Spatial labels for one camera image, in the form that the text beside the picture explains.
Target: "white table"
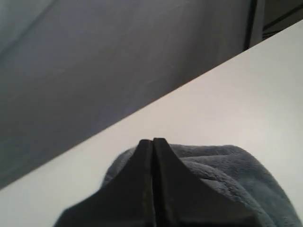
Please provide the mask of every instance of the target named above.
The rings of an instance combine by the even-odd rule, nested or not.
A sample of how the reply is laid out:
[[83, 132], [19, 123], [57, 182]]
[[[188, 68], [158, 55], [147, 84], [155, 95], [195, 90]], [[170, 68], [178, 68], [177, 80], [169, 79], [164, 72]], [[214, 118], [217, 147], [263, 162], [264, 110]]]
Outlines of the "white table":
[[234, 144], [279, 181], [303, 218], [303, 21], [116, 123], [0, 191], [1, 227], [51, 227], [142, 138]]

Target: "black plastic piece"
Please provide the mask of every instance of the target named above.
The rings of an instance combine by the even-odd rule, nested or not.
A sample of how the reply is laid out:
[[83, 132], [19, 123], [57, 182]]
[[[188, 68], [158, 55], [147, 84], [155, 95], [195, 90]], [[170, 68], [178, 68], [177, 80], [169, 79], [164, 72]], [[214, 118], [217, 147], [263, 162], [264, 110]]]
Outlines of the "black plastic piece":
[[165, 139], [141, 140], [105, 187], [67, 209], [56, 227], [260, 227], [255, 214], [190, 172]]

